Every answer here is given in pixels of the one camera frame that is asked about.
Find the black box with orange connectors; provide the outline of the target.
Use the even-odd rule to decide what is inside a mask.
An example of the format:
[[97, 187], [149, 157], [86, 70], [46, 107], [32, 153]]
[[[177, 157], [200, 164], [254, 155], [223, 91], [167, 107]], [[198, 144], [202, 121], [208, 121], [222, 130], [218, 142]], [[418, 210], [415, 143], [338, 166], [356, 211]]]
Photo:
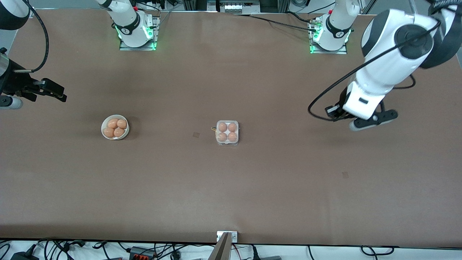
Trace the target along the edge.
[[157, 252], [154, 248], [132, 247], [129, 252], [129, 260], [155, 260]]

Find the grey power strip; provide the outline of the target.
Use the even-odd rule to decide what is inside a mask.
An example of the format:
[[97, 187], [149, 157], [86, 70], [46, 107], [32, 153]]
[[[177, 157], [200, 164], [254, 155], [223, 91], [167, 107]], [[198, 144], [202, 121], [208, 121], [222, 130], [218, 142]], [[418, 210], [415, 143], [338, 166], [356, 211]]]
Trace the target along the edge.
[[259, 0], [207, 0], [206, 11], [250, 15], [260, 13]]

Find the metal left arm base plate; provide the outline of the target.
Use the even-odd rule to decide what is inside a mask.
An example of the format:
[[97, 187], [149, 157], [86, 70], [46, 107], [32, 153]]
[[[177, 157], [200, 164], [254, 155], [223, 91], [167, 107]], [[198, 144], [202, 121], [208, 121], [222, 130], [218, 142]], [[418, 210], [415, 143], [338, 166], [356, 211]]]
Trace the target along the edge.
[[314, 29], [315, 32], [309, 32], [309, 39], [310, 39], [310, 53], [311, 54], [336, 54], [336, 55], [346, 55], [348, 53], [348, 49], [346, 47], [346, 44], [348, 42], [348, 37], [349, 34], [351, 33], [351, 30], [348, 31], [344, 38], [344, 42], [341, 48], [337, 50], [327, 50], [322, 48], [322, 46], [319, 45], [318, 40], [322, 36], [322, 16], [316, 17], [313, 20], [310, 21], [308, 24], [309, 29]]

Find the clear plastic egg box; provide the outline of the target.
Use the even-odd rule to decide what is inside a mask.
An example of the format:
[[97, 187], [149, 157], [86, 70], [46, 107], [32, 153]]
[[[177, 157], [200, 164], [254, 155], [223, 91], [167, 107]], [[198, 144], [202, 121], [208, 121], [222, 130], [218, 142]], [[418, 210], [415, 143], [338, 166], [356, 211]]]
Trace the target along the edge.
[[[219, 124], [219, 123], [226, 123], [227, 125], [229, 125], [229, 123], [236, 123], [236, 125], [237, 125], [236, 134], [237, 134], [237, 136], [238, 136], [237, 142], [230, 143], [229, 140], [227, 139], [226, 142], [222, 143], [222, 142], [219, 142], [219, 141], [217, 140], [217, 136], [218, 136], [218, 133], [219, 133], [219, 131], [217, 130], [217, 128], [218, 128], [218, 124]], [[218, 143], [219, 145], [234, 145], [234, 146], [236, 146], [236, 145], [238, 144], [240, 134], [239, 134], [239, 123], [238, 123], [236, 120], [218, 120], [217, 123], [216, 123], [216, 126], [215, 126], [215, 127], [212, 127], [211, 129], [215, 132], [215, 140], [217, 141], [217, 143]]]

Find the white round bowl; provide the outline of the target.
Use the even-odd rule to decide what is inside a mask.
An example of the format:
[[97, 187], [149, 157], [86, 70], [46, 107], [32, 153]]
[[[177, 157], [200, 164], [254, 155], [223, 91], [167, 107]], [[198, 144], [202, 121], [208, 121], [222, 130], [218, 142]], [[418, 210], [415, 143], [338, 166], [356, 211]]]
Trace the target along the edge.
[[[124, 116], [118, 115], [118, 114], [109, 116], [109, 117], [107, 117], [107, 118], [102, 122], [102, 125], [101, 125], [101, 133], [102, 133], [102, 131], [103, 131], [104, 128], [107, 128], [107, 126], [106, 126], [106, 125], [107, 125], [107, 122], [108, 122], [110, 119], [112, 119], [112, 118], [118, 118], [118, 119], [127, 120]], [[129, 128], [130, 128], [130, 127], [129, 127], [129, 123], [128, 123], [128, 126], [127, 126], [127, 128], [125, 129], [125, 133], [124, 133], [120, 138], [115, 138], [115, 137], [114, 137], [114, 138], [109, 139], [109, 138], [106, 138], [106, 137], [103, 135], [103, 133], [102, 133], [102, 135], [103, 135], [103, 137], [105, 137], [106, 139], [109, 139], [109, 140], [122, 140], [123, 138], [125, 138], [125, 137], [128, 135], [128, 133], [129, 133]]]

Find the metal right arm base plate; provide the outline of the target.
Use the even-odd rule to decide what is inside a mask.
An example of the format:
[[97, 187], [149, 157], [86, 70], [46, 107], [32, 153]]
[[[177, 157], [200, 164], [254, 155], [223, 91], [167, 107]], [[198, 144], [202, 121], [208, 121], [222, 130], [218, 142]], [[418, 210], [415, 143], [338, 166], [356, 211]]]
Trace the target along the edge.
[[121, 51], [155, 51], [160, 30], [160, 17], [144, 14], [133, 26], [115, 25]]

